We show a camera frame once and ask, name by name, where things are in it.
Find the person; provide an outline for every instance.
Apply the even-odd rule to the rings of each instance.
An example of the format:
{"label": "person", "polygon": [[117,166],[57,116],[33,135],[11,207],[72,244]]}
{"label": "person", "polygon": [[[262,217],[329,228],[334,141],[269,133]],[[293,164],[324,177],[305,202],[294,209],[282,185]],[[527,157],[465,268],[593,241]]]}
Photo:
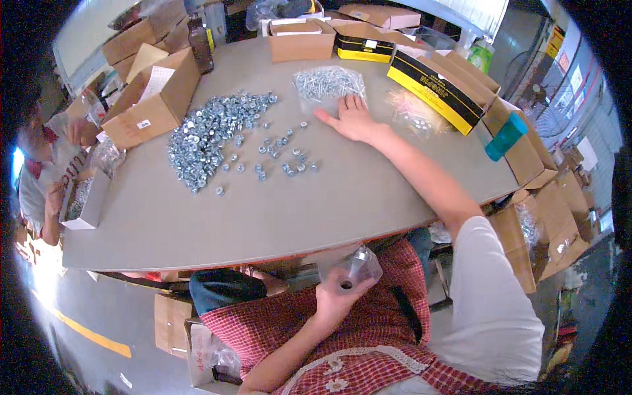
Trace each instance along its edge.
{"label": "person", "polygon": [[93,145],[98,132],[93,123],[65,112],[44,125],[38,104],[18,128],[17,146],[25,156],[19,184],[20,210],[47,244],[57,245],[59,241],[64,191],[86,164],[87,152],[82,146]]}
{"label": "person", "polygon": [[200,318],[241,358],[238,393],[448,394],[535,382],[544,327],[478,204],[434,161],[373,121],[359,97],[342,97],[338,107],[339,118],[322,109],[314,115],[381,152],[449,230],[451,319],[431,340],[423,268],[406,239],[376,252],[380,281],[350,295],[319,284],[264,298],[256,279],[196,272],[190,292]]}

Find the brown glass bottle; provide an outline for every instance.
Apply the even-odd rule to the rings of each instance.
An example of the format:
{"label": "brown glass bottle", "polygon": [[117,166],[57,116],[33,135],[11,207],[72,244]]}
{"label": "brown glass bottle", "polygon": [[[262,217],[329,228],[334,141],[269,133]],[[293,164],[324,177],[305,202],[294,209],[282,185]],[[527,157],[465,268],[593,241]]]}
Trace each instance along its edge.
{"label": "brown glass bottle", "polygon": [[200,72],[204,75],[213,71],[213,55],[210,54],[209,37],[206,29],[202,26],[202,19],[198,13],[189,16],[189,44],[193,49],[193,56],[197,62]]}

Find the table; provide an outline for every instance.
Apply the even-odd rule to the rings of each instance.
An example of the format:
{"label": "table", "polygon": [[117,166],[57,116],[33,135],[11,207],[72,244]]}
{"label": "table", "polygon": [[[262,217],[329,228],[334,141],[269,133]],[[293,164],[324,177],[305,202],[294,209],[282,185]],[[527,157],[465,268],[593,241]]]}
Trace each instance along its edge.
{"label": "table", "polygon": [[[387,64],[348,61],[298,61],[271,64],[263,38],[217,49],[215,70],[201,78],[191,108],[210,96],[277,92],[279,103],[262,120],[270,130],[245,133],[240,149],[229,144],[246,165],[219,171],[206,189],[192,195],[167,162],[170,133],[128,152],[105,197],[99,227],[66,230],[63,265],[101,271],[171,270],[219,267],[306,254],[351,242],[377,238],[428,224],[435,214],[395,167],[372,147],[351,142],[301,113],[292,86],[293,73],[325,64],[339,64],[363,73],[368,106],[374,119],[390,122],[392,107],[384,103],[391,87]],[[299,123],[310,123],[300,130]],[[298,147],[317,161],[318,173],[287,177],[281,164],[291,156],[262,156],[266,136],[281,136],[292,127]],[[394,125],[400,135],[435,159],[477,202],[488,202],[518,189],[507,162],[492,162],[483,150],[491,139],[481,124],[467,137],[458,132],[421,140]],[[261,162],[267,180],[253,167]],[[223,186],[219,197],[215,187]]]}

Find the flower embroidery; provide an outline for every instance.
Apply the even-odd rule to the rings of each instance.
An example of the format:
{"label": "flower embroidery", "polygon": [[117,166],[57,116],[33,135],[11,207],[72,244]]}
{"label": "flower embroidery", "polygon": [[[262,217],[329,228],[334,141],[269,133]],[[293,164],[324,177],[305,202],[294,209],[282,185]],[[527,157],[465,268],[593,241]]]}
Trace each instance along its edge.
{"label": "flower embroidery", "polygon": [[343,368],[343,365],[344,365],[344,362],[340,358],[338,358],[336,356],[328,358],[327,362],[329,364],[330,369],[323,373],[323,375],[325,375],[325,376],[326,375],[330,375],[330,374],[332,374],[334,372],[340,371]]}
{"label": "flower embroidery", "polygon": [[327,384],[325,384],[325,388],[328,389],[329,392],[339,392],[347,388],[348,385],[348,381],[345,381],[343,379],[336,379],[327,382]]}

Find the teal plastic container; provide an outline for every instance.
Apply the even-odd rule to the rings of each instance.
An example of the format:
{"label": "teal plastic container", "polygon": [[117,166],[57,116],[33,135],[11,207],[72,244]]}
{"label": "teal plastic container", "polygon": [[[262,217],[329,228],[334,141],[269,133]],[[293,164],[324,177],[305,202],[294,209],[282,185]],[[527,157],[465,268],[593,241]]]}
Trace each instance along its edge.
{"label": "teal plastic container", "polygon": [[524,135],[528,128],[518,114],[512,112],[498,134],[485,146],[485,152],[497,162]]}

